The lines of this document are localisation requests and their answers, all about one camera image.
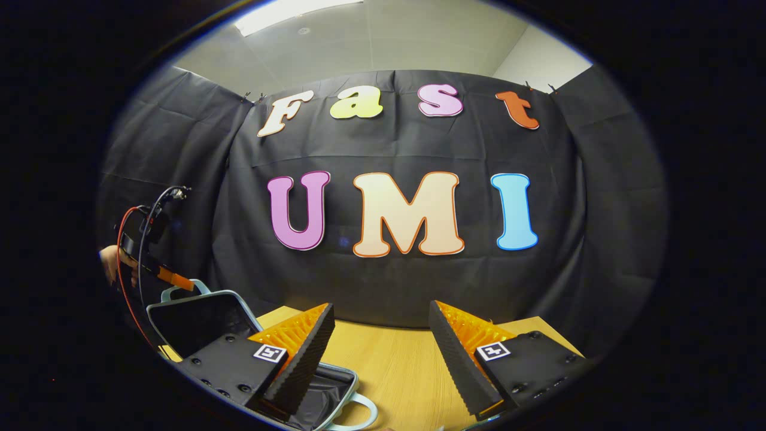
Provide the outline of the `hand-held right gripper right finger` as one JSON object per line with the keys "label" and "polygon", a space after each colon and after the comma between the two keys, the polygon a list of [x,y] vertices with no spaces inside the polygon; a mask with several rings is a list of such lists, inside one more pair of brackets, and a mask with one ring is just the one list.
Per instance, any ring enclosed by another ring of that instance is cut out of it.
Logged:
{"label": "hand-held right gripper right finger", "polygon": [[590,371],[590,360],[539,330],[515,335],[442,301],[430,302],[428,322],[479,421],[538,405]]}

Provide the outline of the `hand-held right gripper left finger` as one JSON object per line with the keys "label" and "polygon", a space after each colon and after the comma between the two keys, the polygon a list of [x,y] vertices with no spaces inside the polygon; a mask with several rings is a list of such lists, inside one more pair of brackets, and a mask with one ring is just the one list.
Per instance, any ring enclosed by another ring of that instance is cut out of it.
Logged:
{"label": "hand-held right gripper left finger", "polygon": [[323,303],[251,336],[225,333],[178,363],[230,403],[286,420],[314,379],[335,328]]}

